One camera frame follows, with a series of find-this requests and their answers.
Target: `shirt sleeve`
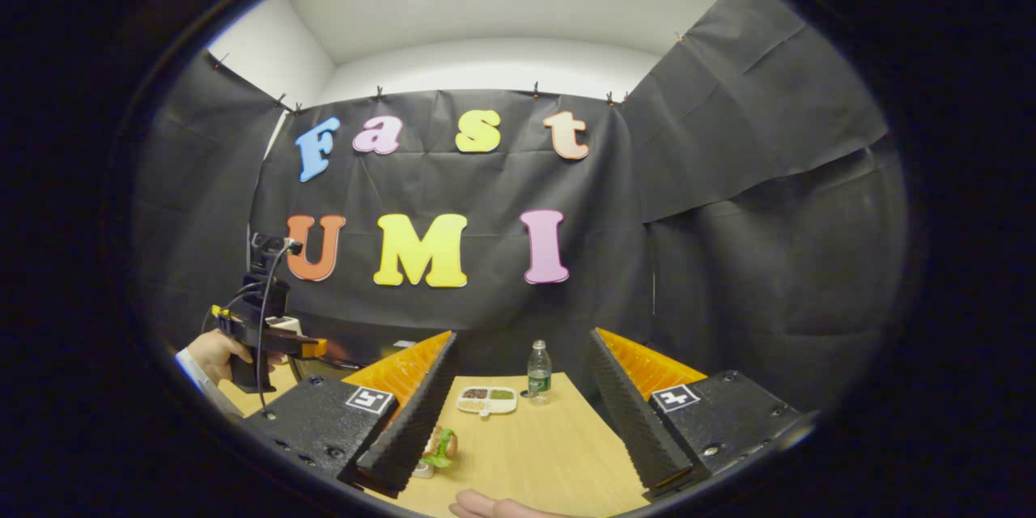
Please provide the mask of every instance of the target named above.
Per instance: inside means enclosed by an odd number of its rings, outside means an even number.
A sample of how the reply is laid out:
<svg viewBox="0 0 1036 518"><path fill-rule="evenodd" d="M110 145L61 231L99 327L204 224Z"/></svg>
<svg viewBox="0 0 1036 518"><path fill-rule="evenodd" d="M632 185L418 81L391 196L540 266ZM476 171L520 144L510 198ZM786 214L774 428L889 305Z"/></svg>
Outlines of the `shirt sleeve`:
<svg viewBox="0 0 1036 518"><path fill-rule="evenodd" d="M191 356L188 349L181 349L176 353L176 363L183 369L183 373L188 375L188 378L195 383L198 390L201 391L202 395L215 405L223 414L232 414L237 416L244 416L241 410L237 408L226 395L223 394L215 383L212 382L208 375L205 374L198 363Z"/></svg>

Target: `foam letter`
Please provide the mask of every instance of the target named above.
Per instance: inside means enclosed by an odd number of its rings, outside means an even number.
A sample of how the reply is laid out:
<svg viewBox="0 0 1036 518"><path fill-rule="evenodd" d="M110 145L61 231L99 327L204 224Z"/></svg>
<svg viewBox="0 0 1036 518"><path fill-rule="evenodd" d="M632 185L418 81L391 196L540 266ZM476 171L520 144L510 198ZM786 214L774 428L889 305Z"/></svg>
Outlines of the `foam letter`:
<svg viewBox="0 0 1036 518"><path fill-rule="evenodd" d="M584 132L586 122L572 119L572 112L554 113L553 116L544 119L543 124L550 127L551 139L554 141L554 150L557 155L570 161L579 161L589 152L587 146L576 144L576 132Z"/></svg>
<svg viewBox="0 0 1036 518"><path fill-rule="evenodd" d="M569 279L569 270L562 266L557 249L557 224L565 215L556 210L529 210L522 212L521 222L528 227L529 269L525 271L528 283L562 283Z"/></svg>
<svg viewBox="0 0 1036 518"><path fill-rule="evenodd" d="M467 227L467 219L459 214L440 214L432 222L419 240L405 214L386 214L378 219L378 227L384 231L381 243L381 269L374 274L374 283L380 286L398 286L403 283L403 275L398 264L412 285L418 285L425 274L428 262L432 262L425 283L433 288L462 288L467 276L460 270L460 231Z"/></svg>
<svg viewBox="0 0 1036 518"><path fill-rule="evenodd" d="M330 152L334 141L328 132L337 131L339 125L338 117L327 117L324 123L295 139L295 146L303 152L303 172L298 175L300 181L306 182L327 167L327 161L320 155L320 152Z"/></svg>
<svg viewBox="0 0 1036 518"><path fill-rule="evenodd" d="M320 261L310 263L306 259L307 238L310 234L310 227L313 227L313 217L296 214L288 219L288 236L303 242L303 252L299 255L288 256L288 269L293 276L308 282L323 281L335 270L335 262L338 260L338 231L345 226L345 217L328 214L322 217L320 226L324 230L324 241L320 250Z"/></svg>
<svg viewBox="0 0 1036 518"><path fill-rule="evenodd" d="M396 116L371 117L364 124L364 131L352 139L352 147L357 152L393 153L399 148L399 131L403 122Z"/></svg>
<svg viewBox="0 0 1036 518"><path fill-rule="evenodd" d="M500 124L499 113L492 109L471 109L457 120L460 134L457 135L457 148L461 152L492 152L499 145L500 132L495 126Z"/></svg>

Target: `hand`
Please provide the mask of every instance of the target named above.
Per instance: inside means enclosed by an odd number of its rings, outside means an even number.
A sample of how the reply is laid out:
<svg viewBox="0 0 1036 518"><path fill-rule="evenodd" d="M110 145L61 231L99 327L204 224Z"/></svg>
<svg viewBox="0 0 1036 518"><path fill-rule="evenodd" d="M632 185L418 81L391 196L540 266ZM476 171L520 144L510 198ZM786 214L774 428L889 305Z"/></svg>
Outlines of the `hand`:
<svg viewBox="0 0 1036 518"><path fill-rule="evenodd" d="M571 518L535 510L510 498L496 500L474 490L457 492L457 503L451 503L450 511L460 518Z"/></svg>
<svg viewBox="0 0 1036 518"><path fill-rule="evenodd" d="M252 354L243 344L214 329L197 337L188 345L188 352L194 362L212 382L219 384L223 379L230 379L230 355L236 355L246 363L252 364ZM283 363L287 359L281 352L266 352L266 369L274 372L270 362Z"/></svg>

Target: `wooden table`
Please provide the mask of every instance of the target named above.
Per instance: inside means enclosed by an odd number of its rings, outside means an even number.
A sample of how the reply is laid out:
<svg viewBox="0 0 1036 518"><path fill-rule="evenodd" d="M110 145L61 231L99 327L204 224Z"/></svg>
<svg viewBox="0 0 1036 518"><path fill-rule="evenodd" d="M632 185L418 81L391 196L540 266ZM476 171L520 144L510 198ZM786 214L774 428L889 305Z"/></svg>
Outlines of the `wooden table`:
<svg viewBox="0 0 1036 518"><path fill-rule="evenodd" d="M270 381L281 394L295 380L287 366L277 369ZM444 518L455 518L449 507L466 488L577 516L613 516L648 505L622 440L565 373L553 374L549 404L537 407L519 398L514 412L486 419L456 407L457 397L470 385L521 391L527 387L527 378L459 375L439 415L439 425L457 433L453 465L436 468L430 480L411 478L399 499L368 490L370 495ZM222 382L220 388L244 414L259 410L255 395L244 395L230 382Z"/></svg>

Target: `water bottle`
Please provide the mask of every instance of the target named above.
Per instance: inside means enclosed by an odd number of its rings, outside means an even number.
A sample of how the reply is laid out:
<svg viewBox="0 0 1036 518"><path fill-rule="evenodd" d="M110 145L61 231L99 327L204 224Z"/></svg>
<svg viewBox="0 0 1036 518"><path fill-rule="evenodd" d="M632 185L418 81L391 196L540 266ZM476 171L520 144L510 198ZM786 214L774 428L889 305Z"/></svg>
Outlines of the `water bottle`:
<svg viewBox="0 0 1036 518"><path fill-rule="evenodd" d="M544 405L550 391L550 355L547 342L533 342L533 354L528 357L528 397L534 405Z"/></svg>

